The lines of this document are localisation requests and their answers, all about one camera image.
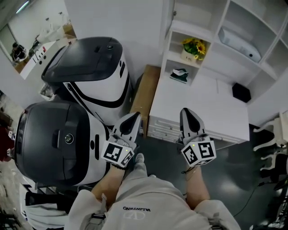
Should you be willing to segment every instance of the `person in black clothing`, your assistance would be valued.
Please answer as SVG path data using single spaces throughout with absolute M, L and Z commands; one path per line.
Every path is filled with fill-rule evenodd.
M 19 61 L 20 59 L 24 59 L 26 55 L 26 50 L 25 48 L 17 44 L 16 42 L 13 43 L 13 49 L 12 49 L 12 59 L 14 62 Z

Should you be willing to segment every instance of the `black cube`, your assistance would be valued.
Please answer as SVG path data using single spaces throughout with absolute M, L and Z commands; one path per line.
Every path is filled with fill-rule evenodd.
M 234 98 L 237 98 L 245 103 L 251 100 L 250 90 L 238 83 L 233 85 L 232 92 Z

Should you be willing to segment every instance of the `black robot lid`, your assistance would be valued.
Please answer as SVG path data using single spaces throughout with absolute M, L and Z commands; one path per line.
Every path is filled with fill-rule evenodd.
M 122 56 L 122 45 L 111 37 L 91 37 L 61 48 L 42 74 L 47 83 L 98 81 L 110 77 Z
M 90 122 L 72 102 L 42 102 L 21 115 L 15 163 L 20 172 L 46 185 L 74 185 L 88 170 Z

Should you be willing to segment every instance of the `white flower pot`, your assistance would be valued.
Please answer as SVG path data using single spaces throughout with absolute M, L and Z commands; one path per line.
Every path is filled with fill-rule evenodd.
M 188 53 L 185 49 L 182 50 L 181 58 L 185 61 L 196 63 L 196 59 L 194 58 L 194 55 L 191 53 Z

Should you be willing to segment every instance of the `ceiling light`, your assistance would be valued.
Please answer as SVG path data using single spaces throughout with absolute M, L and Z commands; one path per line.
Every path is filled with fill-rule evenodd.
M 19 13 L 21 10 L 23 10 L 23 9 L 25 8 L 25 6 L 28 5 L 28 3 L 29 3 L 29 1 L 25 2 L 25 3 L 19 8 L 19 10 L 17 10 L 16 13 Z

